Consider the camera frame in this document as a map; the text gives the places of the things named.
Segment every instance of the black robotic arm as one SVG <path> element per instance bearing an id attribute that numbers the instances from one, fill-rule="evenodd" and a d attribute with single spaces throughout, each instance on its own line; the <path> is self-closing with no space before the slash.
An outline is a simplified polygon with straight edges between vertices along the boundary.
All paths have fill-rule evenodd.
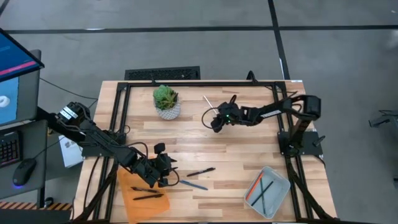
<path id="1" fill-rule="evenodd" d="M 290 141 L 286 147 L 299 149 L 302 147 L 303 133 L 311 123 L 321 116 L 321 99 L 316 96 L 300 95 L 293 98 L 285 98 L 278 102 L 265 105 L 262 108 L 242 106 L 240 109 L 235 103 L 236 95 L 232 97 L 229 103 L 220 104 L 217 109 L 218 115 L 211 122 L 211 129 L 218 133 L 225 124 L 240 124 L 254 126 L 263 119 L 270 118 L 277 114 L 287 113 L 298 118 L 298 121 L 289 131 Z M 293 106 L 302 101 L 302 111 L 293 109 Z"/>

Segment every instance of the wooden tabletop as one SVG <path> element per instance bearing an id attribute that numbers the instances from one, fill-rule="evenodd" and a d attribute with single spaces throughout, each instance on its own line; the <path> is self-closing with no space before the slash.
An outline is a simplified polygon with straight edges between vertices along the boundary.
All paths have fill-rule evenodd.
<path id="1" fill-rule="evenodd" d="M 116 81 L 102 84 L 94 117 L 101 129 L 109 128 L 117 84 Z M 305 93 L 302 82 L 286 81 L 286 86 L 288 91 Z M 131 127 L 131 131 L 127 135 L 127 143 L 136 141 L 147 143 L 150 155 L 154 155 L 154 144 L 166 143 L 165 152 L 178 161 L 173 163 L 173 166 L 178 167 L 177 171 L 182 179 L 205 186 L 209 190 L 194 189 L 183 184 L 167 187 L 170 210 L 151 218 L 148 222 L 294 221 L 290 193 L 287 194 L 273 220 L 266 220 L 249 208 L 243 200 L 243 195 L 251 182 L 264 166 L 269 166 L 287 177 L 284 158 L 279 154 L 277 118 L 265 119 L 261 124 L 253 127 L 224 126 L 218 134 L 205 128 L 201 123 L 203 112 L 209 108 L 203 95 L 213 106 L 229 101 L 232 95 L 236 94 L 238 96 L 236 103 L 239 106 L 261 107 L 274 102 L 272 92 L 261 86 L 172 88 L 179 93 L 182 101 L 181 114 L 173 121 L 164 121 L 157 115 L 152 102 L 152 92 L 155 88 L 134 87 L 131 89 L 126 118 L 126 124 Z M 116 127 L 119 127 L 124 92 L 121 95 Z M 205 116 L 205 122 L 208 125 L 210 125 L 212 116 L 214 116 L 212 111 Z M 143 147 L 137 146 L 137 148 L 144 152 Z M 302 156 L 302 160 L 309 191 L 325 211 L 335 217 L 336 212 L 323 164 L 313 156 Z M 75 216 L 82 211 L 88 177 L 94 161 L 95 158 L 91 157 L 86 158 L 83 163 L 75 197 Z M 88 202 L 98 188 L 101 165 L 102 159 L 99 160 L 91 180 Z M 215 167 L 216 170 L 186 177 L 188 173 L 209 167 Z M 174 182 L 175 178 L 176 176 L 171 174 L 169 182 Z M 111 222 L 127 222 L 122 193 L 118 184 L 116 189 Z M 302 194 L 299 190 L 297 192 L 302 216 L 305 217 Z M 104 205 L 107 197 L 108 193 L 106 192 L 100 218 L 104 217 Z"/>

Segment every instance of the green plant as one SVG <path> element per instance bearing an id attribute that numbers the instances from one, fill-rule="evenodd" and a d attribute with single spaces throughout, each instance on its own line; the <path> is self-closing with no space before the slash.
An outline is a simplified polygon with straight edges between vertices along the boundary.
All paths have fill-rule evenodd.
<path id="1" fill-rule="evenodd" d="M 155 105 L 161 110 L 168 110 L 177 103 L 178 93 L 174 92 L 170 87 L 161 85 L 154 91 Z"/>

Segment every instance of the keyboard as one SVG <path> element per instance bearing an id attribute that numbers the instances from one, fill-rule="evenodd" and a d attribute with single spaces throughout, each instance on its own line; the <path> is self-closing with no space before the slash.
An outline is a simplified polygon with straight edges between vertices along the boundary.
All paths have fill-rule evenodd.
<path id="1" fill-rule="evenodd" d="M 22 160 L 22 150 L 17 131 L 0 136 L 0 167 Z"/>
<path id="2" fill-rule="evenodd" d="M 174 68 L 149 68 L 126 70 L 125 80 L 199 80 L 200 68 L 174 67 Z"/>

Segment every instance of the black pen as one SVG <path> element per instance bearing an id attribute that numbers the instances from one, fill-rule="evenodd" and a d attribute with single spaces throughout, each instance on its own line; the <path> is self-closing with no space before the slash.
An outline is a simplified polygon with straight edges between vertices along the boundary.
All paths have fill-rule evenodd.
<path id="1" fill-rule="evenodd" d="M 268 190 L 268 188 L 274 183 L 274 181 L 271 181 L 271 183 L 268 184 L 268 186 L 261 192 L 261 194 L 254 200 L 254 202 L 251 204 L 253 206 L 261 197 L 264 195 L 264 193 Z"/>
<path id="2" fill-rule="evenodd" d="M 264 187 L 262 186 L 262 179 L 260 180 L 260 186 L 261 186 L 261 192 L 264 190 Z M 267 215 L 266 214 L 266 205 L 265 205 L 265 203 L 264 203 L 264 195 L 262 194 L 261 195 L 261 200 L 262 200 L 262 212 L 265 214 L 265 215 Z"/>
<path id="3" fill-rule="evenodd" d="M 136 190 L 136 191 L 146 191 L 146 192 L 155 193 L 155 194 L 158 194 L 158 193 L 159 193 L 157 190 L 142 189 L 142 188 L 139 188 L 139 187 L 131 187 L 131 188 L 132 188 L 133 190 Z"/>
<path id="4" fill-rule="evenodd" d="M 147 198 L 158 198 L 158 197 L 161 197 L 161 196 L 163 196 L 163 194 L 148 195 L 148 196 L 134 198 L 133 200 L 144 200 L 144 199 L 147 199 Z"/>
<path id="5" fill-rule="evenodd" d="M 211 167 L 211 168 L 209 168 L 209 169 L 205 169 L 205 170 L 201 170 L 201 171 L 198 171 L 198 172 L 194 172 L 194 173 L 192 173 L 192 174 L 188 174 L 187 177 L 191 177 L 191 176 L 193 176 L 193 175 L 202 174 L 202 173 L 204 173 L 204 172 L 213 171 L 213 170 L 215 170 L 215 169 L 216 169 L 216 168 Z"/>

